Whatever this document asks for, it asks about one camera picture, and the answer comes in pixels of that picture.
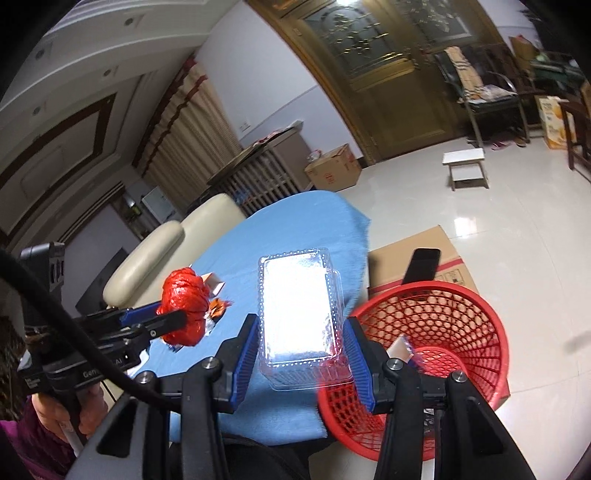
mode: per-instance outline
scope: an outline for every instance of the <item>black phone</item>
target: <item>black phone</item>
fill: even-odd
[[[417,248],[410,259],[402,284],[435,279],[440,258],[441,250],[438,248]]]

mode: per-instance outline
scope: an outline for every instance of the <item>red basket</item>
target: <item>red basket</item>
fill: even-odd
[[[404,334],[422,357],[424,372],[446,377],[463,370],[496,410],[506,396],[509,346],[495,311],[472,290],[442,281],[401,285],[352,313],[365,335],[388,348]],[[320,414],[331,433],[353,452],[378,460],[385,416],[372,416],[355,384],[318,390]],[[435,454],[425,439],[423,459]]]

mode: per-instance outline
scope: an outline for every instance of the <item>curtain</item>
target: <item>curtain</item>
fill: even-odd
[[[211,81],[191,58],[157,108],[134,166],[186,210],[241,151]]]

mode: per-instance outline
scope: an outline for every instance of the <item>doorway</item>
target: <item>doorway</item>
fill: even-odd
[[[249,0],[331,98],[369,164],[458,137],[430,54],[498,43],[477,0]]]

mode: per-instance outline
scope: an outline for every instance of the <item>person's hand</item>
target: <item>person's hand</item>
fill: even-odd
[[[80,433],[89,437],[107,415],[107,404],[103,398],[104,392],[100,384],[90,387],[81,395],[80,404]],[[47,430],[67,443],[66,436],[61,430],[60,423],[69,424],[70,414],[55,398],[38,393],[33,395],[33,408],[37,412],[39,422]]]

